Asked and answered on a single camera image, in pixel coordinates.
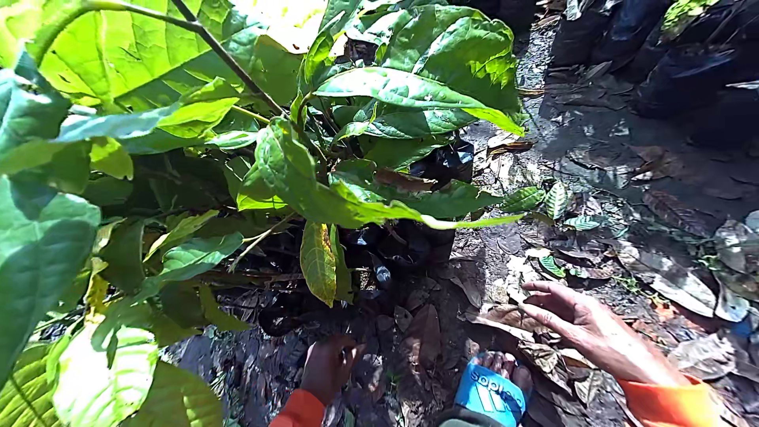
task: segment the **orange sleeve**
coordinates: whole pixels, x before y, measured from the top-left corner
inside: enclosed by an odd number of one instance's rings
[[[630,412],[646,427],[713,427],[720,424],[720,408],[711,388],[686,375],[693,385],[667,387],[618,380]]]
[[[315,396],[300,388],[293,391],[285,408],[269,427],[321,427],[324,405]]]

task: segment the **toe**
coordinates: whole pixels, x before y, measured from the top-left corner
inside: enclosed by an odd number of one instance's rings
[[[495,354],[493,354],[493,366],[490,368],[490,370],[495,372],[496,374],[500,374],[502,367],[503,367],[503,353],[501,353],[500,351],[496,351]]]
[[[501,367],[501,372],[499,372],[502,377],[506,379],[510,379],[512,377],[515,362],[516,362],[516,358],[514,357],[513,354],[504,353],[503,366]]]
[[[492,351],[488,351],[488,352],[485,352],[485,353],[484,353],[484,354],[483,354],[483,355],[480,357],[480,364],[481,364],[481,365],[482,365],[484,368],[488,368],[488,369],[490,369],[490,367],[491,367],[491,366],[493,366],[493,352],[492,352]]]
[[[511,380],[522,390],[525,396],[529,396],[532,391],[532,375],[530,375],[530,370],[527,367],[522,365],[514,367]]]

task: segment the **blue slipper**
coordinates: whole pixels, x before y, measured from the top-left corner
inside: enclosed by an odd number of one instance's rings
[[[516,427],[527,408],[527,397],[510,380],[469,361],[456,391],[455,403],[500,422]]]

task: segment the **human hand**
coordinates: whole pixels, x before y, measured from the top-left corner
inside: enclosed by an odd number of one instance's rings
[[[690,384],[659,350],[595,298],[557,282],[525,283],[522,288],[537,291],[519,305],[525,314],[553,329],[615,378],[669,386]]]
[[[345,335],[332,335],[308,349],[301,388],[313,394],[324,406],[351,376],[351,369],[361,353],[361,346]]]

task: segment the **foot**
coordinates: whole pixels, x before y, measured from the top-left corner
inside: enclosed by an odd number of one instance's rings
[[[530,370],[522,365],[517,365],[516,358],[511,353],[500,351],[487,351],[472,358],[471,362],[495,372],[510,380],[522,390],[525,396],[532,393],[532,376]]]
[[[527,368],[511,354],[488,351],[469,362],[456,391],[456,406],[443,416],[475,425],[516,427],[527,409],[530,392],[532,377]]]

